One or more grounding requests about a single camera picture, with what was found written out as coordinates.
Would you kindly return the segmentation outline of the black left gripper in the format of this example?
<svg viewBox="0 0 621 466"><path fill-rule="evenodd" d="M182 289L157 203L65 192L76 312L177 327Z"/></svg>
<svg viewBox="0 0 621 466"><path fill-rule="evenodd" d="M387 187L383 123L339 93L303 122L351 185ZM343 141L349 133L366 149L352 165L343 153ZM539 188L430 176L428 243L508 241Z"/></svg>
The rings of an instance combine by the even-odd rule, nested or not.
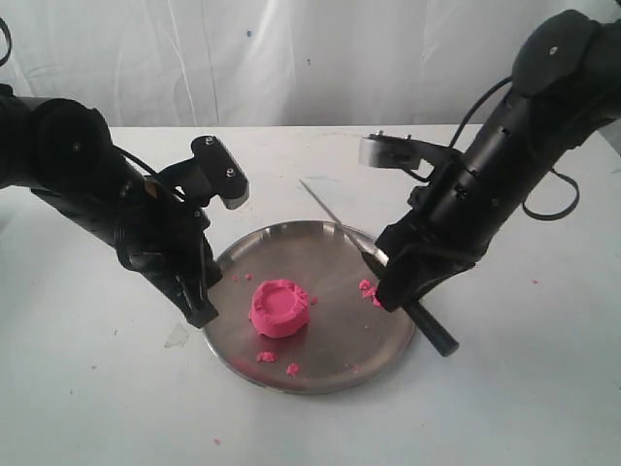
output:
<svg viewBox="0 0 621 466"><path fill-rule="evenodd" d="M185 320L202 328L218 317L208 289L222 279L199 206L175 200L126 203L114 225L114 250L127 270L167 277L164 294Z"/></svg>

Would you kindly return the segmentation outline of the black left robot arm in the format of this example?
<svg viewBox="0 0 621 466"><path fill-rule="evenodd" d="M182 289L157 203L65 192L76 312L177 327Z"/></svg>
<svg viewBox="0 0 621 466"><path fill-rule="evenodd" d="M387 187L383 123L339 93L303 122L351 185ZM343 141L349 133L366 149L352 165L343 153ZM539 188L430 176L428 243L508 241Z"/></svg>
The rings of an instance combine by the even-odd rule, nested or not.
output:
<svg viewBox="0 0 621 466"><path fill-rule="evenodd" d="M208 289L222 277L202 209L117 147L103 116L77 101L27 98L1 86L1 185L23 186L112 248L186 321L202 328L218 312Z"/></svg>

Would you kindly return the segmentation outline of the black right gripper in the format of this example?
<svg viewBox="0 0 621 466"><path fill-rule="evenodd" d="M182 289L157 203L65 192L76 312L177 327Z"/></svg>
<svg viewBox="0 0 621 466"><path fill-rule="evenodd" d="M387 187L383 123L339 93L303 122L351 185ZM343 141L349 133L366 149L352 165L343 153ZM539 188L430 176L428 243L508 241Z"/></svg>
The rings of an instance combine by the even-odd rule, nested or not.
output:
<svg viewBox="0 0 621 466"><path fill-rule="evenodd" d="M415 213L387 225L376 246L388 256L376 289L385 311L418 303L449 278L472 269L489 248L457 246L444 241Z"/></svg>

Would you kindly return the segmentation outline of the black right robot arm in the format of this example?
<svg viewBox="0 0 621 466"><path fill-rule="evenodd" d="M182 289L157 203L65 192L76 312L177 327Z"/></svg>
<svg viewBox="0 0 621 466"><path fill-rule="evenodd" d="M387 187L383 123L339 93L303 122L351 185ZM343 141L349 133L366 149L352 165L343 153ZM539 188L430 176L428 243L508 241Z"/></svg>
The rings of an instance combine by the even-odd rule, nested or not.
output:
<svg viewBox="0 0 621 466"><path fill-rule="evenodd" d="M377 239L388 258L382 307L395 310L473 268L559 158L619 117L620 25L567 10L524 43L510 89L466 150L385 138L385 154L426 160L433 171Z"/></svg>

